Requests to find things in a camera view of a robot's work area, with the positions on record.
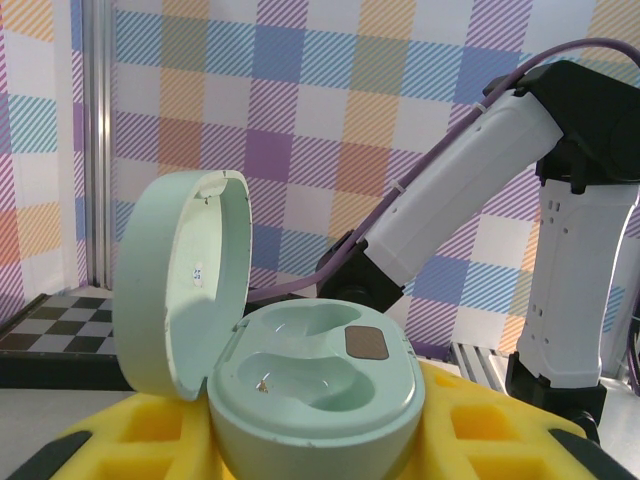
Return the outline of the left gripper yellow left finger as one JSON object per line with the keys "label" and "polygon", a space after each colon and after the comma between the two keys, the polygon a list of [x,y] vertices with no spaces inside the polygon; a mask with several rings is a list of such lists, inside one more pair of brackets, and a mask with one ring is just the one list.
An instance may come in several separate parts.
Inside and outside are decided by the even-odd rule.
{"label": "left gripper yellow left finger", "polygon": [[202,396],[135,394],[69,427],[11,479],[231,479]]}

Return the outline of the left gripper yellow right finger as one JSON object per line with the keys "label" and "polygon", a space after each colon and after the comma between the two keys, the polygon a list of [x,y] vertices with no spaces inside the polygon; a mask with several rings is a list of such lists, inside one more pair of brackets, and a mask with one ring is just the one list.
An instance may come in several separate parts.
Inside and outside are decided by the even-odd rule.
{"label": "left gripper yellow right finger", "polygon": [[551,435],[584,439],[578,425],[430,363],[420,368],[425,403],[401,479],[593,477]]}

